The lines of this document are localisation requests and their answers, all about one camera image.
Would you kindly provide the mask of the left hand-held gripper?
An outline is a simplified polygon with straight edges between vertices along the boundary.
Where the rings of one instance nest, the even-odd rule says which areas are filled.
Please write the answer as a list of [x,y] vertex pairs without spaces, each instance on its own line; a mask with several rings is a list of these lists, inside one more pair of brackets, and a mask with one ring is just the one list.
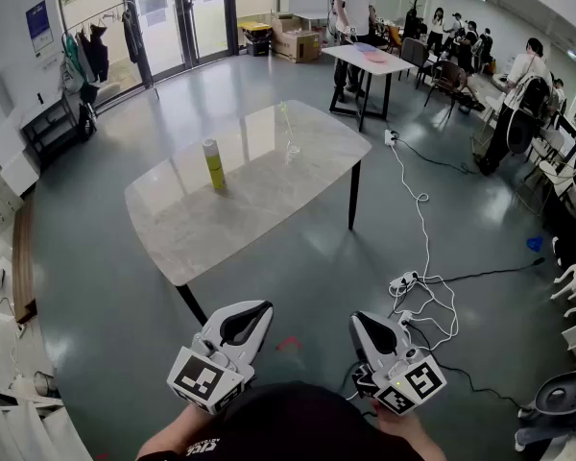
[[215,311],[189,347],[182,347],[167,377],[181,399],[216,415],[245,392],[274,308],[243,301]]

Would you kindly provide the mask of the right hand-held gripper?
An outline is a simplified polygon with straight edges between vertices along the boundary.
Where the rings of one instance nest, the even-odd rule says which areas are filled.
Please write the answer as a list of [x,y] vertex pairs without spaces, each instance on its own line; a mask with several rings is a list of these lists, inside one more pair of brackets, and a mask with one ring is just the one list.
[[414,346],[397,322],[376,313],[356,311],[349,317],[349,333],[357,357],[364,361],[353,373],[361,398],[376,399],[403,416],[447,385],[437,361]]

